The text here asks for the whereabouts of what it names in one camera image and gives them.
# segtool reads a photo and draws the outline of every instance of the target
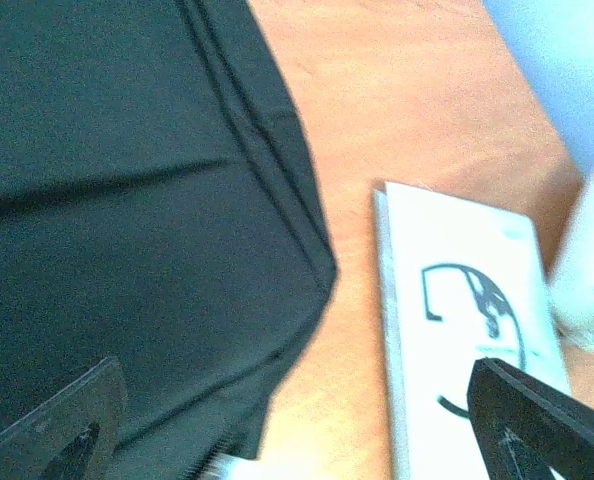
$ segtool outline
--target dark garment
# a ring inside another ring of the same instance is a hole
[[[244,0],[0,2],[0,430],[117,355],[109,478],[254,456],[334,278]]]

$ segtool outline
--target book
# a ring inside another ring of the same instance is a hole
[[[396,183],[375,210],[394,478],[487,479],[468,418],[474,362],[501,358],[570,394],[534,225]]]

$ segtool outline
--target black graphic design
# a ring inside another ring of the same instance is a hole
[[[432,265],[422,270],[422,285],[424,289],[424,306],[426,311],[426,319],[432,322],[444,322],[446,319],[441,315],[433,313],[429,307],[430,296],[439,296],[441,292],[429,291],[429,284],[427,282],[427,274],[431,271],[438,270],[457,270],[463,273],[463,278],[468,285],[472,297],[475,301],[477,310],[482,315],[482,321],[485,321],[485,330],[488,337],[492,340],[501,341],[501,321],[510,321],[513,324],[515,336],[517,339],[517,366],[521,370],[526,370],[526,352],[521,330],[515,312],[510,303],[506,299],[501,289],[488,276],[484,275],[479,270],[466,265],[457,263],[442,263]],[[469,418],[468,410],[446,399],[443,395],[437,398],[439,404],[449,412],[462,418]]]

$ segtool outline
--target wood grain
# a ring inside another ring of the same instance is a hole
[[[262,460],[291,478],[390,478],[376,181],[526,213],[548,266],[581,180],[479,1],[251,5],[301,113],[340,266],[274,398]],[[594,407],[594,355],[566,353]]]

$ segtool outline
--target blue object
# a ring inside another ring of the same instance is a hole
[[[594,170],[594,0],[484,0],[584,175]]]

